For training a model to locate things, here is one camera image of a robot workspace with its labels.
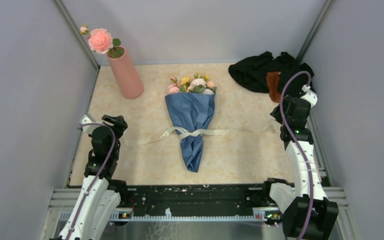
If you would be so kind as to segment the cream ribbon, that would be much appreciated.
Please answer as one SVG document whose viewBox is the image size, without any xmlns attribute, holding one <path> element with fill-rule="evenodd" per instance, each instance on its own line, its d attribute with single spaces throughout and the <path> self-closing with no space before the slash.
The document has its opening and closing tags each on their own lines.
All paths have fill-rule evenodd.
<svg viewBox="0 0 384 240">
<path fill-rule="evenodd" d="M 271 125 L 266 126 L 263 129 L 250 129 L 250 128 L 234 128 L 234 129 L 198 129 L 193 132 L 187 131 L 182 127 L 169 127 L 166 129 L 161 135 L 153 135 L 152 137 L 148 137 L 146 139 L 135 139 L 135 140 L 123 140 L 123 143 L 126 146 L 141 146 L 147 145 L 151 143 L 155 143 L 161 141 L 163 139 L 168 138 L 172 133 L 176 133 L 178 135 L 179 140 L 183 140 L 187 137 L 198 137 L 202 135 L 206 136 L 225 136 L 233 133 L 239 132 L 250 132 L 250 133 L 275 133 L 275 128 Z"/>
</svg>

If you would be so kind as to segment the blue wrapping paper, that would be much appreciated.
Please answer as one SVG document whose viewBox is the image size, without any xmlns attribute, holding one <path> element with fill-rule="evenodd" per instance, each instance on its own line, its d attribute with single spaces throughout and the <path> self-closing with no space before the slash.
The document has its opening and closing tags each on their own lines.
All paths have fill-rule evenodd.
<svg viewBox="0 0 384 240">
<path fill-rule="evenodd" d="M 206 130 L 215 113 L 215 96 L 186 92 L 166 95 L 165 103 L 172 125 L 186 130 L 187 133 Z M 204 140 L 201 134 L 181 137 L 181 156 L 188 171 L 199 171 L 203 148 Z"/>
</svg>

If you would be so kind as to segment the mixed flower bouquet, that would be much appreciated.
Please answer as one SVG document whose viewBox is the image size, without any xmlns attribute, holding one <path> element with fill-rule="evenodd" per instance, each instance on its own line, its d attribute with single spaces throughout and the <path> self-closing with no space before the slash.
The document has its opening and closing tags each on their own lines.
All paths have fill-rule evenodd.
<svg viewBox="0 0 384 240">
<path fill-rule="evenodd" d="M 173 77 L 170 80 L 171 84 L 166 89 L 168 95 L 177 93 L 214 95 L 218 89 L 216 84 L 205 74 L 196 73 L 193 77 L 185 76 L 181 79 Z"/>
</svg>

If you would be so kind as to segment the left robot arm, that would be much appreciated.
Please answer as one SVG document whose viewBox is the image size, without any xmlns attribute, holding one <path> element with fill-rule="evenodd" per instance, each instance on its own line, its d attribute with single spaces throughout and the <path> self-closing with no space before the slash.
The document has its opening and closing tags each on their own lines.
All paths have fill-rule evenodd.
<svg viewBox="0 0 384 240">
<path fill-rule="evenodd" d="M 80 120 L 78 128 L 90 137 L 91 150 L 79 196 L 58 240 L 99 240 L 116 208 L 129 203 L 126 182 L 112 178 L 128 124 L 121 115 L 101 119 L 86 114 Z"/>
</svg>

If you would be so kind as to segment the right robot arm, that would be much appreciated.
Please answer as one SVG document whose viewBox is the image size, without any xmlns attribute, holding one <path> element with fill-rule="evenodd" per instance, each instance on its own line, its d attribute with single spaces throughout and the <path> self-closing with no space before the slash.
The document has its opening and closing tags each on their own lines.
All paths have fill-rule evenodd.
<svg viewBox="0 0 384 240">
<path fill-rule="evenodd" d="M 273 109 L 271 116 L 281 124 L 280 139 L 291 162 L 294 182 L 270 179 L 261 199 L 267 206 L 277 204 L 286 237 L 327 240 L 337 220 L 339 207 L 329 200 L 319 180 L 314 138 L 306 127 L 310 110 L 309 101 L 290 96 Z"/>
</svg>

